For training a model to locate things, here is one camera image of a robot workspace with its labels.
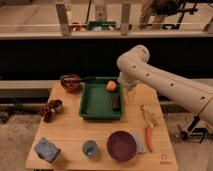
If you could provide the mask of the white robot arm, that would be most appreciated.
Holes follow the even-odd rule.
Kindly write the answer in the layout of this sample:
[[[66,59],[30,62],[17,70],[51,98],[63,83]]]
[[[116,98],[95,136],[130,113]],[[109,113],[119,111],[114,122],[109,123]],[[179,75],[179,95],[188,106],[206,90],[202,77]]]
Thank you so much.
[[[148,64],[150,54],[137,45],[117,59],[119,82],[125,88],[145,83],[213,126],[213,87]]]

